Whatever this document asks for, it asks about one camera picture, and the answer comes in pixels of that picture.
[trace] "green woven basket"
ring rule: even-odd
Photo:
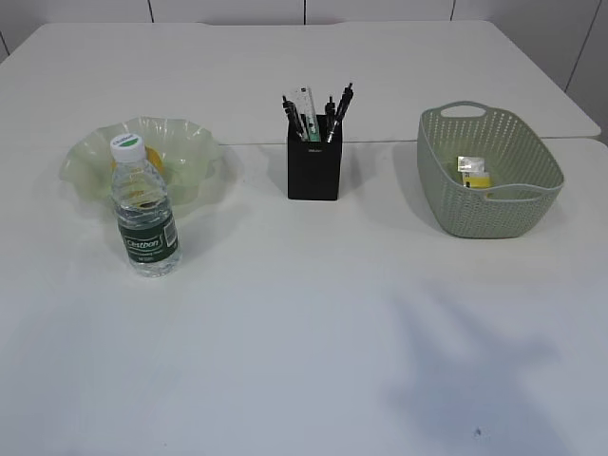
[[[483,113],[448,117],[447,109],[460,106]],[[464,187],[458,156],[483,157],[493,186]],[[563,187],[560,166],[522,119],[473,102],[446,104],[422,114],[418,173],[437,221],[461,238],[521,236],[538,223]]]

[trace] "bottle label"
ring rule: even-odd
[[[129,258],[138,263],[156,263],[178,250],[178,230],[172,215],[164,222],[144,230],[131,230],[120,223],[118,229]]]

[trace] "black pen holder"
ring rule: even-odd
[[[325,142],[325,116],[316,116],[321,142],[303,142],[290,125],[287,132],[287,197],[290,200],[336,201],[342,162],[342,125]]]

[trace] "plastic water bottle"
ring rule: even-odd
[[[163,276],[181,259],[167,187],[141,137],[123,134],[110,147],[116,161],[112,199],[129,261],[142,276]]]

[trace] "pen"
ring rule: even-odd
[[[342,98],[340,99],[340,104],[338,105],[338,110],[335,114],[335,119],[333,120],[332,128],[330,128],[330,131],[327,135],[327,143],[332,142],[336,128],[340,124],[342,124],[342,120],[344,120],[346,110],[349,108],[349,104],[351,103],[352,95],[352,83],[350,83],[349,86],[344,89],[344,93],[342,94]]]
[[[287,121],[294,128],[297,136],[300,137],[300,140],[307,141],[308,135],[302,126],[300,116],[297,113],[297,109],[295,109],[295,104],[287,100],[285,95],[283,95],[283,108],[285,109],[285,114],[287,114]]]
[[[333,96],[330,95],[330,102],[325,105],[325,131],[327,134],[330,133],[330,129],[333,125],[333,118],[335,117],[335,103],[333,102]]]

